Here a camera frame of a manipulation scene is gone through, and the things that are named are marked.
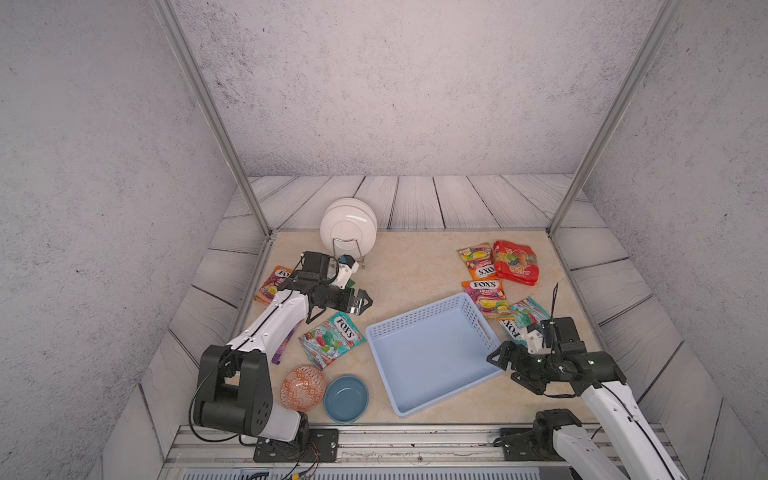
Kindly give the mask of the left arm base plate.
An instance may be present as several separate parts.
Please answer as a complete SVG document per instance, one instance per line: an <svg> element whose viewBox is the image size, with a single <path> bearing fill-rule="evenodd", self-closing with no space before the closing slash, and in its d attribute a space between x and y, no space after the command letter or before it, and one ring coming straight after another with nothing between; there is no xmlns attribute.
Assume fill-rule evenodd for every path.
<svg viewBox="0 0 768 480"><path fill-rule="evenodd" d="M339 447L339 430L310 428L299 431L290 442L257 438L254 447L255 463L334 463Z"/></svg>

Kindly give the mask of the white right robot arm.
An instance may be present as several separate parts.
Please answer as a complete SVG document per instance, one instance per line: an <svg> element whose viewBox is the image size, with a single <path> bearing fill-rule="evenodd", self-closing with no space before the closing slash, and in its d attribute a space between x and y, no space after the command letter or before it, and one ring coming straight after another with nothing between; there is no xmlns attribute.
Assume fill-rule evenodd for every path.
<svg viewBox="0 0 768 480"><path fill-rule="evenodd" d="M557 341L550 352L532 354L506 341L487 357L528 391L544 396L551 383L567 383L608 436L622 466L617 467L568 409L536 413L529 430L502 430L493 445L506 458L566 462L581 479L683 479L637 405L626 377L604 351L589 352L576 340Z"/></svg>

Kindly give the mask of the teal Fox's mint bag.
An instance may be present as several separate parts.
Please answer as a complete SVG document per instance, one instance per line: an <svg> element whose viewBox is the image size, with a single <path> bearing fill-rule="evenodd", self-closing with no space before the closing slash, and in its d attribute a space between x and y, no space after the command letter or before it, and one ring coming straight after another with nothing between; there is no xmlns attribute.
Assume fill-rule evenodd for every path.
<svg viewBox="0 0 768 480"><path fill-rule="evenodd" d="M319 370L364 344L366 338L345 313L337 313L299 338L307 358Z"/></svg>
<svg viewBox="0 0 768 480"><path fill-rule="evenodd" d="M526 346L528 327L550 318L550 314L541 305L533 298L527 297L511 304L510 313L498 317L497 321L515 343Z"/></svg>

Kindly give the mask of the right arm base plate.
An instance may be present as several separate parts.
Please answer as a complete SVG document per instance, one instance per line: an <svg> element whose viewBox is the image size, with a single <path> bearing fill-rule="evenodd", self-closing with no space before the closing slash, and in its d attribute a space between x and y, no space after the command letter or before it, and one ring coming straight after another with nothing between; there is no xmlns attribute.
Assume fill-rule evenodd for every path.
<svg viewBox="0 0 768 480"><path fill-rule="evenodd" d="M552 432L538 428L502 428L492 446L500 448L507 462L556 462L562 458L553 446Z"/></svg>

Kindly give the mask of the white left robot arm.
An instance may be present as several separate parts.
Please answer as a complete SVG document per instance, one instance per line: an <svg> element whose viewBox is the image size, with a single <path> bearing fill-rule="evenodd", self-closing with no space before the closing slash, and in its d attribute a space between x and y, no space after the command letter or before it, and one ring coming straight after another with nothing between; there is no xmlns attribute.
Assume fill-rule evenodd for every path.
<svg viewBox="0 0 768 480"><path fill-rule="evenodd" d="M360 315L373 305L368 293L298 271L278 286L273 301L243 332L203 353L189 407L193 426L272 441L308 442L306 415L277 405L269 363L288 333L315 318L312 310Z"/></svg>

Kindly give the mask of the light blue plastic basket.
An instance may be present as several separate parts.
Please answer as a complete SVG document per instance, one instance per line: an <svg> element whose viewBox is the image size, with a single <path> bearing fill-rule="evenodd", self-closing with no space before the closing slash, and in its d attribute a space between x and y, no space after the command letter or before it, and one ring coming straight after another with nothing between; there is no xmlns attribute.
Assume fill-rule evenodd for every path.
<svg viewBox="0 0 768 480"><path fill-rule="evenodd" d="M466 293L372 324L365 336L401 418L501 374L487 361L501 342Z"/></svg>

